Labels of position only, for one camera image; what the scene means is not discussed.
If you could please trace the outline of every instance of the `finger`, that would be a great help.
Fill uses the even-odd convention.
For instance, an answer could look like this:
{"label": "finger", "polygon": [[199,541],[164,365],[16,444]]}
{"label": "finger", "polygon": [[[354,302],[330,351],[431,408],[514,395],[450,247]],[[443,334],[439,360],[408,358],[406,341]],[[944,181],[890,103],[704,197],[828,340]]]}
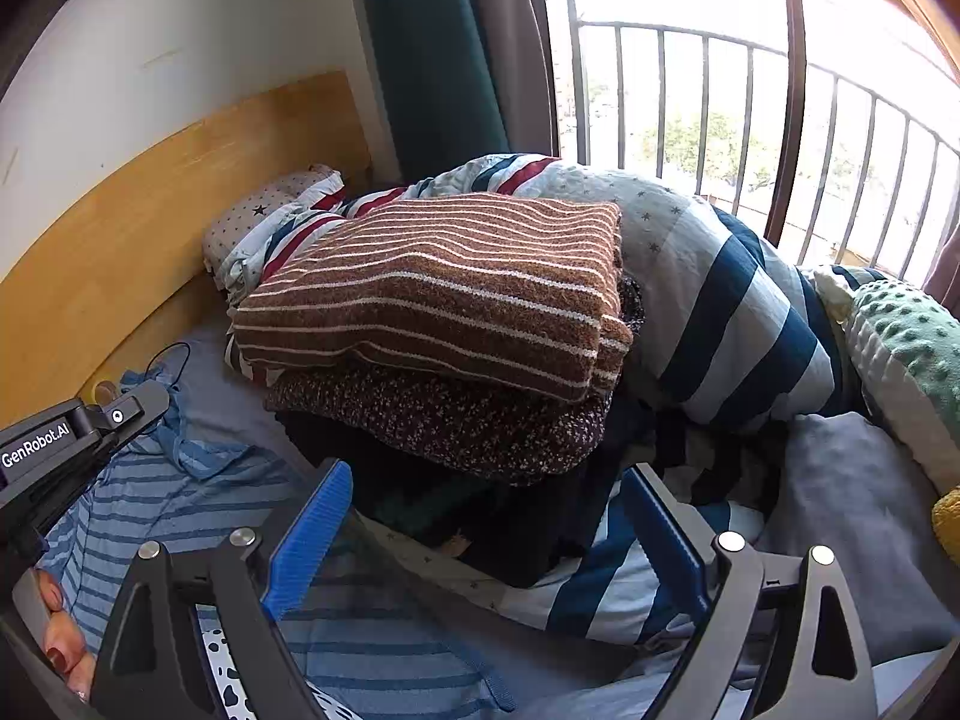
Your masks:
{"label": "finger", "polygon": [[66,686],[84,701],[90,698],[90,685],[93,685],[93,672],[96,668],[97,659],[90,653],[85,653],[66,679]]}
{"label": "finger", "polygon": [[51,611],[61,611],[64,608],[64,591],[59,588],[56,579],[46,571],[37,568],[37,584],[40,586],[40,597],[43,598],[47,608]]}
{"label": "finger", "polygon": [[86,651],[83,632],[65,611],[50,615],[50,623],[43,635],[43,651],[61,674],[69,674]]}

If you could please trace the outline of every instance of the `railing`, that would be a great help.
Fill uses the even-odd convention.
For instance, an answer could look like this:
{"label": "railing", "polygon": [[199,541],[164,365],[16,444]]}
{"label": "railing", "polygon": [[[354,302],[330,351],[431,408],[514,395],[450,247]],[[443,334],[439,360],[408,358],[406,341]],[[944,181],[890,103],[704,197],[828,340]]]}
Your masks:
{"label": "railing", "polygon": [[[590,154],[589,154],[589,143],[590,143],[590,117],[589,117],[589,98],[586,94],[586,75],[584,74],[584,58],[582,53],[582,47],[580,43],[580,29],[581,28],[611,28],[613,30],[613,39],[614,39],[614,49],[616,50],[616,104],[617,104],[617,166],[623,169],[626,162],[626,122],[625,122],[625,109],[624,109],[624,74],[623,74],[623,30],[626,29],[638,29],[638,30],[648,30],[656,33],[656,48],[658,49],[658,64],[659,64],[659,100],[658,100],[658,129],[656,129],[656,177],[664,177],[664,141],[665,141],[665,132],[666,132],[666,50],[665,50],[665,35],[666,33],[679,33],[685,35],[694,35],[701,38],[702,47],[703,47],[703,87],[701,93],[701,107],[700,107],[700,141],[698,143],[697,149],[697,167],[696,167],[696,184],[695,184],[695,194],[701,194],[703,189],[703,178],[704,178],[704,163],[706,162],[707,154],[707,118],[709,117],[709,45],[710,41],[721,41],[724,43],[730,43],[738,46],[745,47],[747,52],[747,77],[746,77],[746,95],[745,95],[745,106],[743,114],[743,138],[741,141],[740,147],[740,159],[739,166],[736,177],[736,187],[734,188],[733,194],[733,215],[736,215],[740,207],[741,194],[743,191],[744,179],[746,175],[747,167],[747,154],[750,148],[750,128],[751,128],[751,119],[752,119],[752,105],[754,105],[754,54],[755,52],[766,52],[770,55],[788,57],[788,52],[783,50],[775,49],[774,47],[761,45],[760,43],[755,43],[749,40],[742,40],[740,38],[733,37],[731,35],[719,34],[716,32],[708,32],[700,29],[691,29],[691,28],[680,28],[679,26],[668,26],[660,25],[659,23],[639,23],[639,22],[627,22],[627,20],[583,20],[579,18],[576,0],[566,0],[568,5],[568,18],[569,18],[569,27],[570,27],[570,43],[571,43],[571,55],[573,61],[573,93],[574,93],[574,107],[576,110],[576,128],[577,128],[577,161],[584,165],[589,165]],[[871,89],[865,86],[862,83],[854,79],[850,79],[848,76],[837,73],[832,69],[824,67],[822,65],[816,64],[814,62],[806,62],[805,66],[808,68],[813,68],[823,73],[828,74],[832,77],[832,100],[830,101],[830,112],[829,112],[829,124],[827,125],[827,143],[824,148],[824,160],[823,166],[820,173],[820,181],[817,185],[816,196],[814,197],[813,207],[810,214],[810,219],[805,228],[805,235],[803,236],[803,245],[800,248],[800,256],[798,258],[798,263],[803,263],[803,258],[805,258],[806,252],[808,252],[808,247],[810,245],[810,239],[813,236],[814,226],[817,223],[817,218],[821,210],[824,199],[824,191],[827,189],[827,177],[829,176],[829,167],[830,159],[832,159],[833,153],[833,140],[836,132],[837,124],[837,98],[838,98],[838,89],[841,81],[846,84],[850,84],[856,89],[859,89],[865,92],[870,97],[870,119],[867,125],[867,138],[866,146],[864,148],[863,162],[860,167],[860,172],[857,177],[856,183],[856,192],[853,196],[853,205],[851,206],[851,212],[847,219],[847,224],[843,232],[843,236],[837,247],[835,261],[840,263],[843,259],[844,254],[847,251],[848,243],[850,242],[851,233],[853,232],[853,225],[856,222],[857,211],[859,210],[860,201],[863,197],[864,187],[867,181],[868,168],[870,165],[870,157],[872,152],[872,143],[874,142],[874,130],[875,123],[877,122],[877,103],[883,103],[884,105],[889,106],[891,109],[899,112],[902,117],[904,117],[904,141],[902,141],[901,154],[899,155],[899,165],[896,169],[896,179],[894,181],[894,188],[890,196],[890,201],[887,205],[886,215],[883,220],[883,225],[880,231],[880,237],[877,239],[875,244],[874,252],[872,252],[872,257],[870,259],[870,266],[877,265],[877,259],[880,258],[880,252],[882,250],[884,241],[886,240],[887,233],[890,229],[890,223],[894,215],[894,210],[896,209],[896,201],[899,197],[899,190],[901,189],[901,183],[904,179],[904,166],[906,164],[906,155],[907,147],[909,143],[909,133],[911,125],[915,127],[920,127],[920,129],[928,132],[933,138],[933,159],[930,165],[930,173],[928,177],[928,184],[926,185],[925,196],[923,197],[923,204],[920,206],[920,213],[917,218],[916,226],[914,227],[912,240],[910,241],[909,249],[906,252],[904,261],[899,267],[899,272],[896,273],[896,276],[903,278],[904,274],[907,271],[907,268],[910,265],[911,260],[913,259],[914,252],[916,250],[917,242],[920,239],[920,230],[923,229],[923,223],[926,219],[926,213],[928,213],[928,208],[930,206],[930,196],[933,192],[933,181],[934,176],[936,175],[937,170],[937,159],[940,153],[940,148],[947,148],[949,151],[952,151],[960,160],[960,149],[954,148],[951,146],[944,137],[938,133],[932,127],[924,124],[923,122],[918,121],[913,115],[911,115],[907,110],[901,106],[893,103],[888,98],[885,98],[880,93],[877,93],[874,89]],[[803,98],[800,98],[800,112],[803,112]],[[796,124],[791,122],[786,129],[790,127],[797,127],[797,132],[791,133],[784,132],[784,144],[787,143],[788,139],[791,139],[795,142],[793,146],[793,171],[796,170],[796,157],[797,151],[799,151],[799,141],[800,141],[800,132],[799,127],[802,126],[802,123]],[[778,183],[781,181],[782,176],[778,175]],[[789,186],[793,186],[793,175],[790,176]],[[775,213],[776,208],[771,208],[771,214]],[[785,217],[786,208],[781,209],[781,215]],[[960,196],[954,196],[952,199],[952,205],[947,212],[947,225],[944,228],[940,236],[941,244],[946,238],[947,231],[952,230],[957,225],[958,214],[960,214]],[[782,224],[784,222],[781,219],[779,223],[779,229],[782,229]],[[774,244],[779,243],[779,230],[776,230],[776,236],[770,236]]]}

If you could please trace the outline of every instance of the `headboard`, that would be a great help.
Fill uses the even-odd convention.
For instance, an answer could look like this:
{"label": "headboard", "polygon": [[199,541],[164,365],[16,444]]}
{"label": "headboard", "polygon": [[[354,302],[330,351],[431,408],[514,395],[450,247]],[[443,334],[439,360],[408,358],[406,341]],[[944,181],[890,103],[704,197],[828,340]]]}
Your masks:
{"label": "headboard", "polygon": [[217,111],[81,197],[0,282],[0,428],[89,397],[92,383],[142,367],[184,332],[218,299],[200,259],[213,218],[311,162],[339,170],[354,191],[370,181],[342,71]]}

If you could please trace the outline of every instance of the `yellow round object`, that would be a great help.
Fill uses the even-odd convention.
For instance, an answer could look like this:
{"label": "yellow round object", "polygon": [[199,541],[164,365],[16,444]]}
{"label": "yellow round object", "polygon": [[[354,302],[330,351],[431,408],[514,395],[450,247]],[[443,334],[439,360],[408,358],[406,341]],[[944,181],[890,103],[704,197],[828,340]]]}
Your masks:
{"label": "yellow round object", "polygon": [[953,488],[933,505],[933,532],[960,565],[960,487]]}

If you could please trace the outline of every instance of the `window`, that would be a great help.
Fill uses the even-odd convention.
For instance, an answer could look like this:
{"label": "window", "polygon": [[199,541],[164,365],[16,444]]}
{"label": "window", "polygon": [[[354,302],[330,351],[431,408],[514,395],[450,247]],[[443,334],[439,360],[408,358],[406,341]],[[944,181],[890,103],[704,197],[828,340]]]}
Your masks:
{"label": "window", "polygon": [[[560,155],[656,175],[763,234],[787,142],[786,1],[547,0]],[[960,87],[890,1],[802,1],[802,136],[771,238],[797,264],[923,282],[956,223]]]}

